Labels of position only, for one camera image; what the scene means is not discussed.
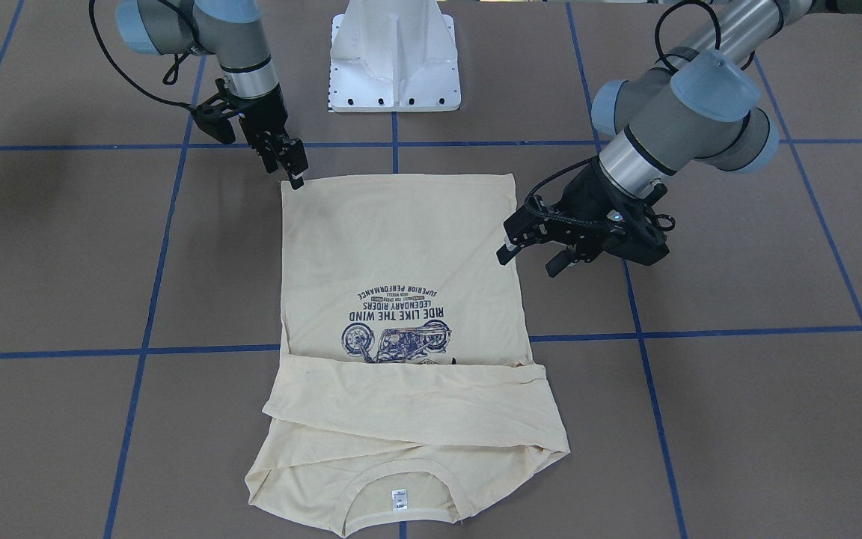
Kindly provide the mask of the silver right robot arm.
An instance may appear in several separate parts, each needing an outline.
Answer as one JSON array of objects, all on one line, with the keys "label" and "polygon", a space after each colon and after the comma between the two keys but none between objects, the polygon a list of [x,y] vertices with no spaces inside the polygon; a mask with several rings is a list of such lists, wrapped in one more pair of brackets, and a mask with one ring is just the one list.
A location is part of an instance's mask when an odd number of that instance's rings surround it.
[{"label": "silver right robot arm", "polygon": [[302,187],[307,154],[285,127],[287,107],[256,2],[120,1],[115,17],[131,50],[172,55],[166,85],[174,83],[185,58],[213,55],[221,70],[215,95],[196,106],[165,103],[187,110],[198,129],[220,144],[236,141],[232,120],[237,119],[267,173],[283,168],[290,186]]}]

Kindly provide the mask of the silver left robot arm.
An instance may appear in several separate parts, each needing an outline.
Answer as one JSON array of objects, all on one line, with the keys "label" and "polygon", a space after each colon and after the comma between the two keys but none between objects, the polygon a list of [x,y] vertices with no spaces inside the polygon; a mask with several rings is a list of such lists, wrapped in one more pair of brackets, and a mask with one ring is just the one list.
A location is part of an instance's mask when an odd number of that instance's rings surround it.
[{"label": "silver left robot arm", "polygon": [[537,243],[562,246],[546,264],[549,276],[602,253],[644,266],[666,257],[675,222],[654,206],[667,180],[692,161],[752,173],[776,153],[779,130],[746,73],[756,48],[805,15],[862,15],[862,1],[733,1],[722,13],[698,6],[709,15],[703,28],[670,48],[656,35],[651,68],[599,89],[592,124],[608,143],[571,165],[555,204],[531,189],[505,221],[501,265]]}]

